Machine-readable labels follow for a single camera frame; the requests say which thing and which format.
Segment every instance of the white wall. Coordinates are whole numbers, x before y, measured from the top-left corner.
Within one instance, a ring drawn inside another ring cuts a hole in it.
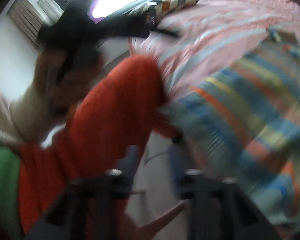
[[[8,99],[22,95],[34,75],[38,52],[10,18],[0,16],[0,92]]]
[[[99,47],[99,49],[104,54],[107,65],[128,51],[128,41],[127,38],[109,38]]]

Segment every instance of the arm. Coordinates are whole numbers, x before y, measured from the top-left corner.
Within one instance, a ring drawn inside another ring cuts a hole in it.
[[[50,116],[48,104],[32,83],[24,95],[10,104],[11,119],[18,135],[26,142],[41,143],[66,116]]]

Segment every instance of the striped blanket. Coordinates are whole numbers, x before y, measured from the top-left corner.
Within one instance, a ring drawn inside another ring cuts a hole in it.
[[[239,187],[274,225],[300,229],[300,41],[268,37],[171,104],[171,118],[218,177]]]

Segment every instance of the floor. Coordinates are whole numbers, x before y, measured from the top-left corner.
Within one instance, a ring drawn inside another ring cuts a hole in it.
[[[147,144],[149,157],[164,152],[170,145],[170,140],[152,133]],[[151,159],[146,165],[145,156],[141,160],[135,177],[134,188],[145,189],[146,193],[145,195],[131,196],[126,211],[139,225],[155,219],[179,202],[172,189],[167,158],[166,154],[161,154]],[[187,223],[186,213],[182,212],[161,230],[154,239],[186,240]]]

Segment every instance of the beige curtain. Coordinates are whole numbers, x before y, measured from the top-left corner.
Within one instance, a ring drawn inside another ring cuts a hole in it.
[[[43,45],[37,40],[37,35],[43,19],[33,5],[28,0],[16,0],[9,9],[8,15],[32,46],[41,52]]]
[[[53,23],[56,23],[63,14],[63,10],[54,0],[40,0],[38,3]]]

